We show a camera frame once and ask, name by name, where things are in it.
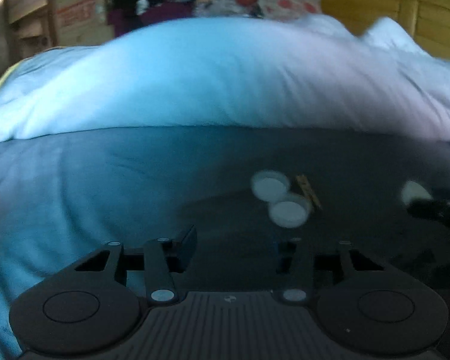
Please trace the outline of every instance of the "ribbed rubber surface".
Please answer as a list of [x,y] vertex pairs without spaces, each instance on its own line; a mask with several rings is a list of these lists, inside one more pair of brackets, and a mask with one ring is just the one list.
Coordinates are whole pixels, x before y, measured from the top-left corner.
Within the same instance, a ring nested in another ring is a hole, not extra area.
[[[45,360],[27,353],[23,360]],[[152,310],[127,342],[87,360],[365,360],[330,340],[304,307],[269,292],[189,293]],[[442,360],[434,352],[405,358]]]

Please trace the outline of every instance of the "patterned fabric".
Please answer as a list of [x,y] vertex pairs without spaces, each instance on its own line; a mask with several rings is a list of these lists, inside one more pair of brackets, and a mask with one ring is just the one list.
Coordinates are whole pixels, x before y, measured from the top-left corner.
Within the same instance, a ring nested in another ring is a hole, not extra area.
[[291,21],[308,13],[322,13],[320,0],[258,0],[266,19]]
[[196,17],[244,16],[246,9],[235,0],[195,0],[193,15]]
[[235,0],[251,17],[263,17],[258,0]]

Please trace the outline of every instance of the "floral cushion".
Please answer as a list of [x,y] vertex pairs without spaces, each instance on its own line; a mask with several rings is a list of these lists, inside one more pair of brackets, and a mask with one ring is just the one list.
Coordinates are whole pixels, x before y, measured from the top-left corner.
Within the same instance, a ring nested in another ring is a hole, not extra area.
[[296,20],[308,13],[322,13],[320,0],[258,0],[266,19]]

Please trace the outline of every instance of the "red label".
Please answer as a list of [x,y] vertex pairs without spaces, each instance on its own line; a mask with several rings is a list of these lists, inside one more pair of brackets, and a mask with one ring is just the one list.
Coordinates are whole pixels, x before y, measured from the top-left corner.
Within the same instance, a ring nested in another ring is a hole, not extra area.
[[97,0],[82,0],[56,12],[58,27],[65,28],[90,20],[95,15]]

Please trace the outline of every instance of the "maroon fabric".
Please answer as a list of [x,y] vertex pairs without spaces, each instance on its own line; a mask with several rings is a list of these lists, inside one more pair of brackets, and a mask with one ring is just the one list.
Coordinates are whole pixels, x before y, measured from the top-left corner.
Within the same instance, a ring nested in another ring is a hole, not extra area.
[[108,12],[108,25],[113,26],[116,38],[137,28],[137,20],[125,17],[123,13],[123,9],[113,9]]
[[160,23],[161,21],[184,19],[192,17],[192,7],[184,3],[163,3],[160,6],[147,9],[140,15],[144,26]]

